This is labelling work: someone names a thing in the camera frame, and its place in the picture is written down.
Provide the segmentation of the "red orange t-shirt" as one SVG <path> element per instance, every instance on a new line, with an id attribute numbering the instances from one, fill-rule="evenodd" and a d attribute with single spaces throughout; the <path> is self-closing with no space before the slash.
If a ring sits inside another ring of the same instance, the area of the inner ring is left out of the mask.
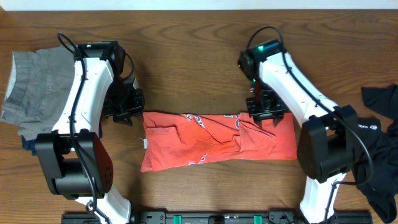
<path id="1" fill-rule="evenodd" d="M 291 113 L 274 123 L 248 113 L 196 115 L 145 112 L 145 154 L 141 172 L 231 159 L 296 160 Z"/>

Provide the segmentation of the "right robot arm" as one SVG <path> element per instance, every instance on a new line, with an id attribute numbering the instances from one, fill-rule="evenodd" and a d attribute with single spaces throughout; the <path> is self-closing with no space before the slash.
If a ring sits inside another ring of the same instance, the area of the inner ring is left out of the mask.
<path id="1" fill-rule="evenodd" d="M 336 183 L 359 157 L 353 134 L 358 115 L 321 93 L 278 40 L 242 50 L 238 66 L 254 89 L 254 97 L 246 100 L 254 121 L 280 124 L 288 112 L 297 120 L 297 158 L 307 176 L 299 209 L 305 222 L 326 223 L 334 215 Z"/>

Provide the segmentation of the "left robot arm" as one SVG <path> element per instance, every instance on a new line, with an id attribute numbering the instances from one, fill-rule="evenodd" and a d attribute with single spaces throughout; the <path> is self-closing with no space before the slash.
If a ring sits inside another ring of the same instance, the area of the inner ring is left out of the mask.
<path id="1" fill-rule="evenodd" d="M 131 203 L 113 185 L 113 162 L 100 135 L 101 117 L 132 125 L 142 116 L 144 94 L 131 76 L 122 78 L 126 51 L 116 41 L 80 44 L 75 75 L 58 121 L 38 134 L 37 156 L 50 192 L 83 204 L 88 215 L 65 223 L 132 223 Z"/>

